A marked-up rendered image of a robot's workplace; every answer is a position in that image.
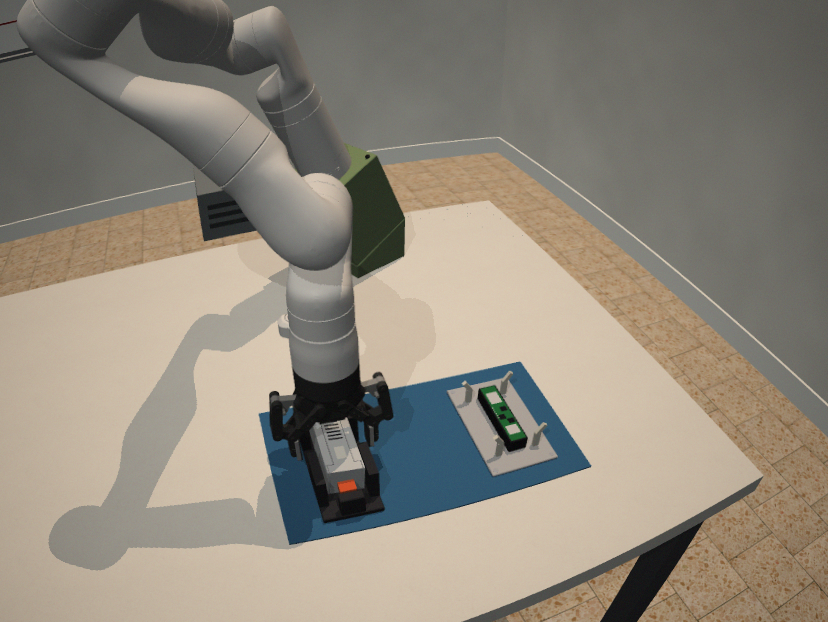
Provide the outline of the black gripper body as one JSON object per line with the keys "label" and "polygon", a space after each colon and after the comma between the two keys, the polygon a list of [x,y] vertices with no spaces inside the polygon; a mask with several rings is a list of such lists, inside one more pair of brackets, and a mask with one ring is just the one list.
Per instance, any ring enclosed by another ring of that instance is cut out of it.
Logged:
{"label": "black gripper body", "polygon": [[346,400],[354,406],[357,406],[365,396],[365,389],[360,382],[360,362],[351,375],[331,383],[311,382],[296,374],[293,367],[292,371],[295,385],[295,390],[292,395],[296,395],[293,404],[298,411],[308,416],[316,405],[328,403],[324,404],[327,411],[326,414],[322,419],[317,421],[320,424],[345,420],[349,415],[342,413],[337,403]]}

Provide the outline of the grey rectangular cover with black slots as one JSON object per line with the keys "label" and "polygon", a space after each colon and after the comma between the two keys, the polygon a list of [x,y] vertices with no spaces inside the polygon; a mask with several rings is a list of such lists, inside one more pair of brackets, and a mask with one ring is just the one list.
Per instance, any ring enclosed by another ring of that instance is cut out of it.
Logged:
{"label": "grey rectangular cover with black slots", "polygon": [[347,417],[345,420],[331,421],[327,424],[316,422],[309,432],[328,494],[339,493],[337,482],[351,479],[354,479],[357,490],[362,487],[364,489],[365,465]]}

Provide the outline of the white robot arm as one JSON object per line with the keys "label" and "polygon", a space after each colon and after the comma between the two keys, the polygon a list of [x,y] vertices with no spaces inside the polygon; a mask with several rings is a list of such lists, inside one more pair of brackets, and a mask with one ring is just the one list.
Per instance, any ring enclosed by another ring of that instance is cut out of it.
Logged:
{"label": "white robot arm", "polygon": [[[105,52],[138,13],[146,44],[165,60],[234,75],[278,64],[256,94],[278,137],[220,91],[144,77],[111,60]],[[296,374],[316,383],[351,375],[359,364],[353,204],[339,181],[351,157],[283,13],[269,6],[233,20],[222,0],[27,0],[16,24],[45,63],[221,187],[289,262],[288,314],[277,322]]]}

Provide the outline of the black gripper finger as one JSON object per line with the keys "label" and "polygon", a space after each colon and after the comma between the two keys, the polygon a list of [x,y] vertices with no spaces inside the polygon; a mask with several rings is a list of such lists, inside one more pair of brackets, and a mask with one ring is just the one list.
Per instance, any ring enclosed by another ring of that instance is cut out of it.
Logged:
{"label": "black gripper finger", "polygon": [[369,392],[373,397],[378,398],[379,406],[373,408],[363,400],[357,406],[354,406],[346,400],[339,401],[337,405],[339,410],[344,414],[348,414],[359,422],[364,422],[365,439],[368,446],[372,447],[374,446],[374,442],[379,439],[379,423],[384,419],[391,420],[394,415],[389,388],[381,372],[374,373],[373,379],[361,382],[361,385],[364,387],[365,392]]}
{"label": "black gripper finger", "polygon": [[303,460],[303,457],[299,438],[304,432],[307,433],[327,411],[324,404],[318,404],[306,417],[300,411],[294,409],[293,415],[283,424],[283,416],[286,415],[291,406],[294,406],[295,398],[296,395],[280,396],[277,391],[270,392],[270,428],[273,440],[287,440],[291,456],[297,457],[297,460],[300,461]]}

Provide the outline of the blue flat mat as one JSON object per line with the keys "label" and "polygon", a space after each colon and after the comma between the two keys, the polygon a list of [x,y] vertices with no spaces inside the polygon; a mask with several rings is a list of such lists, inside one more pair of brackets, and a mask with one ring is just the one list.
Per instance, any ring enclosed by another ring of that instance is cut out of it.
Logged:
{"label": "blue flat mat", "polygon": [[436,514],[591,467],[521,361],[389,394],[394,417],[380,422],[373,447],[364,422],[347,417],[365,488],[337,482],[342,494],[328,494],[309,431],[299,438],[297,461],[287,440],[273,440],[270,412],[259,413],[289,545]]}

